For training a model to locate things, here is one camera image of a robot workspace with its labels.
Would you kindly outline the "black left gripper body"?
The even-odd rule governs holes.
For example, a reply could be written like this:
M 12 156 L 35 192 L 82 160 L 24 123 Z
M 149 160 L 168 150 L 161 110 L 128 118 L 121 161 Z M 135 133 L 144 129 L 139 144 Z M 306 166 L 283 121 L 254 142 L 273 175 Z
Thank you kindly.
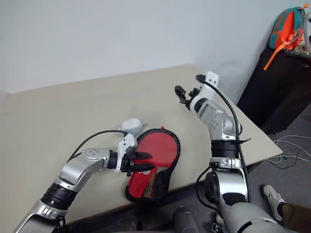
M 136 152 L 127 152 L 121 160 L 121 172 L 126 173 L 127 177 L 131 177 L 132 175 L 132 166 L 134 165 L 135 159 Z

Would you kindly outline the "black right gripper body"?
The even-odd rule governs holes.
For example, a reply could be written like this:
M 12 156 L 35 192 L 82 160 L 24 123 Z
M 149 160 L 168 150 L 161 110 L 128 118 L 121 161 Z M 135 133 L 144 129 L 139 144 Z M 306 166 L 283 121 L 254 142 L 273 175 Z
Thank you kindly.
M 193 101 L 193 99 L 200 93 L 201 89 L 198 89 L 198 88 L 194 88 L 192 91 L 189 92 L 189 96 L 190 96 L 190 100 L 187 100 L 185 98 L 185 107 L 187 109 L 190 108 L 190 104 L 191 102 Z M 194 105 L 194 109 L 199 109 L 200 107 L 202 106 L 202 100 L 199 99 L 199 100 L 196 100 L 195 101 L 195 105 Z

